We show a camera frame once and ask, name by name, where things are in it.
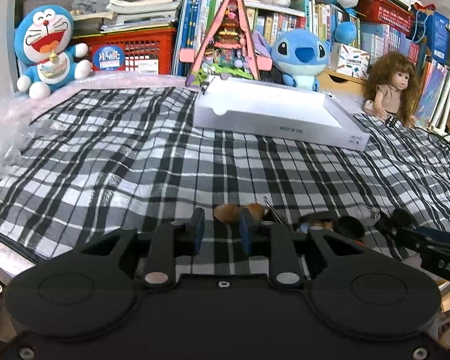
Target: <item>black and white checkered cloth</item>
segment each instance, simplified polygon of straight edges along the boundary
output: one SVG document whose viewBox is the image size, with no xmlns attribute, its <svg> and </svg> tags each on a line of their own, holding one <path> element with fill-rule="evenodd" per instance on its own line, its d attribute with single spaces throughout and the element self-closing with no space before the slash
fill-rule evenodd
<svg viewBox="0 0 450 360">
<path fill-rule="evenodd" d="M 359 115 L 371 137 L 357 152 L 203 130 L 192 127 L 194 98 L 186 88 L 81 91 L 42 115 L 55 133 L 35 138 L 0 181 L 0 235 L 48 259 L 115 228 L 151 231 L 203 207 L 193 272 L 246 274 L 266 265 L 245 257 L 238 229 L 213 220 L 218 204 L 266 196 L 289 223 L 362 203 L 406 207 L 421 225 L 450 231 L 450 150 L 426 132 Z M 178 262 L 190 270 L 190 258 Z"/>
</svg>

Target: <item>plastic bag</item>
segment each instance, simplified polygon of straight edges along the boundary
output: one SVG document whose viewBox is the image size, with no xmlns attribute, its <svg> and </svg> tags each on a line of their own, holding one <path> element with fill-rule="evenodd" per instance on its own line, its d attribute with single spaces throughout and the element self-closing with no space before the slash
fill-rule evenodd
<svg viewBox="0 0 450 360">
<path fill-rule="evenodd" d="M 13 167 L 23 161 L 21 151 L 37 134 L 44 134 L 51 128 L 51 121 L 29 124 L 29 119 L 13 112 L 19 107 L 18 99 L 6 102 L 7 111 L 0 114 L 0 180 L 13 171 Z"/>
</svg>

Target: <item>cardboard box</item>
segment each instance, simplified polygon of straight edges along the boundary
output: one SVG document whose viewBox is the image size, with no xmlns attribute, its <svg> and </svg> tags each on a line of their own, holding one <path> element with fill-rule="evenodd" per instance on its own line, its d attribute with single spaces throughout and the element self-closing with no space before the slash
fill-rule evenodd
<svg viewBox="0 0 450 360">
<path fill-rule="evenodd" d="M 370 135 L 324 93 L 216 76 L 198 94 L 193 126 L 365 150 Z"/>
<path fill-rule="evenodd" d="M 346 44 L 333 43 L 330 68 L 337 73 L 364 79 L 367 76 L 370 54 Z"/>
<path fill-rule="evenodd" d="M 367 85 L 364 79 L 350 77 L 331 69 L 325 69 L 317 76 L 317 80 L 321 92 L 345 92 L 357 95 L 357 97 L 363 96 Z"/>
</svg>

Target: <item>gray cloth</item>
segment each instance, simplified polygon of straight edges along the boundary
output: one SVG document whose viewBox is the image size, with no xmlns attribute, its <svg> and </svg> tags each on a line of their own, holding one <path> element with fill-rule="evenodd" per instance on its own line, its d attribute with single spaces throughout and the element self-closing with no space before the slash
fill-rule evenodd
<svg viewBox="0 0 450 360">
<path fill-rule="evenodd" d="M 82 13 L 106 12 L 110 0 L 73 0 L 72 9 Z"/>
</svg>

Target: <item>red plastic crate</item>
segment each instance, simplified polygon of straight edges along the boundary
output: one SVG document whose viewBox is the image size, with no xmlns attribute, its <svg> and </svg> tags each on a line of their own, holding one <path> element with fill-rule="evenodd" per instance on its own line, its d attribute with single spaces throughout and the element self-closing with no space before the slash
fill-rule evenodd
<svg viewBox="0 0 450 360">
<path fill-rule="evenodd" d="M 388 0 L 359 0 L 356 10 L 370 23 L 389 24 L 406 36 L 410 35 L 414 16 Z"/>
<path fill-rule="evenodd" d="M 158 73 L 170 74 L 173 51 L 175 47 L 175 28 L 159 28 L 150 30 L 114 32 L 74 38 L 72 44 L 86 43 L 88 47 L 97 48 L 106 45 L 117 45 L 125 50 L 125 70 L 134 71 L 136 61 L 158 59 Z M 88 59 L 92 60 L 90 51 Z"/>
</svg>

